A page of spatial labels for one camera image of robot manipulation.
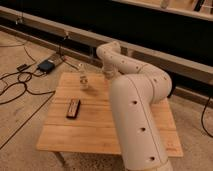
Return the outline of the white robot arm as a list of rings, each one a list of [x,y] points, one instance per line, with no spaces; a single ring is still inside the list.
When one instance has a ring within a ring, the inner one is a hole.
[[[153,119],[151,105],[165,99],[172,88],[162,69],[121,53],[116,41],[96,50],[103,73],[113,81],[109,101],[127,171],[173,171]]]

